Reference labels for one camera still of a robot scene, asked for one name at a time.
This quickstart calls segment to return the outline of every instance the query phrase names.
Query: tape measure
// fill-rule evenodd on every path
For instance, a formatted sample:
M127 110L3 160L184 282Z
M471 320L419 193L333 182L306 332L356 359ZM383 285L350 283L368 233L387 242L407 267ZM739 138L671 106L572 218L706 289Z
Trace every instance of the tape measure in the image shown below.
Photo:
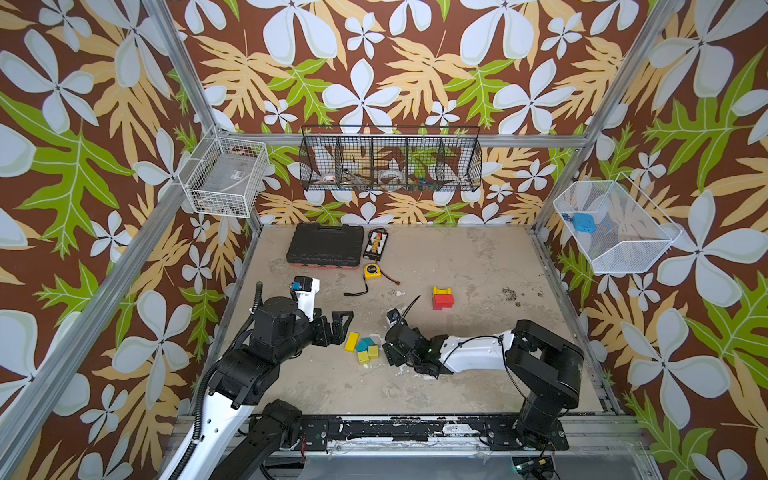
M365 275L366 279L381 278L382 271L375 263L369 263L366 265Z

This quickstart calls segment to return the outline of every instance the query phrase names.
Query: black tool case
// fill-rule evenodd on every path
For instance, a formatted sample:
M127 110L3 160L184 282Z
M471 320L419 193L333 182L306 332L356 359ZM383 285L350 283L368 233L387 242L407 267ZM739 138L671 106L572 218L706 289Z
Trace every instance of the black tool case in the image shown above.
M299 223L288 247L286 260L298 265L357 268L360 266L364 236L365 232L359 225L334 227L319 223Z

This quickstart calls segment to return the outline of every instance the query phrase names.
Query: yellow block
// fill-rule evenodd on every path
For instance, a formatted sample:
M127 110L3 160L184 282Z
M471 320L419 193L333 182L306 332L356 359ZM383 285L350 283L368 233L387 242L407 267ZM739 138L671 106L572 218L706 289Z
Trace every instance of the yellow block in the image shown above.
M346 340L346 345L344 346L344 350L347 352L354 352L355 347L357 346L357 339L360 338L359 333L349 332L349 338Z

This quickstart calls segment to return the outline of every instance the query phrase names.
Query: floral wallpaper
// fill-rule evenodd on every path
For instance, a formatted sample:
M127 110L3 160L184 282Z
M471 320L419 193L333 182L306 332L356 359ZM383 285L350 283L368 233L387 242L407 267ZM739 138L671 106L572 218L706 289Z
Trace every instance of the floral wallpaper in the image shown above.
M636 0L169 6L219 126L250 133L308 124L357 133L369 124L378 127L363 132L426 125L580 134L649 10ZM324 193L301 188L297 148L271 147L257 208L266 224L530 223L566 154L485 149L473 194ZM425 156L427 175L434 163Z
M197 144L138 0L0 0L0 422ZM14 478L150 478L242 268L242 221L183 205Z
M665 478L768 475L766 26L764 0L685 2L581 166L683 229L649 272L594 275L556 216L540 232Z

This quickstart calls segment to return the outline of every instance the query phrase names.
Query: white wire basket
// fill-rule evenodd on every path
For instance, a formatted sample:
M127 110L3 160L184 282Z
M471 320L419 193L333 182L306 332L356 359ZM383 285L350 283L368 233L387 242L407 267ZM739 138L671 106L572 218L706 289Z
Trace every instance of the white wire basket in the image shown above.
M587 180L574 182L554 201L561 217L589 214L595 224L593 233L574 229L564 220L579 250L587 257L595 273L645 273L669 250L682 229L637 185L638 198L653 205L658 216L668 223L660 225L619 180Z
M199 214L248 218L267 166L266 145L257 141L215 138L193 161L199 164L184 191Z

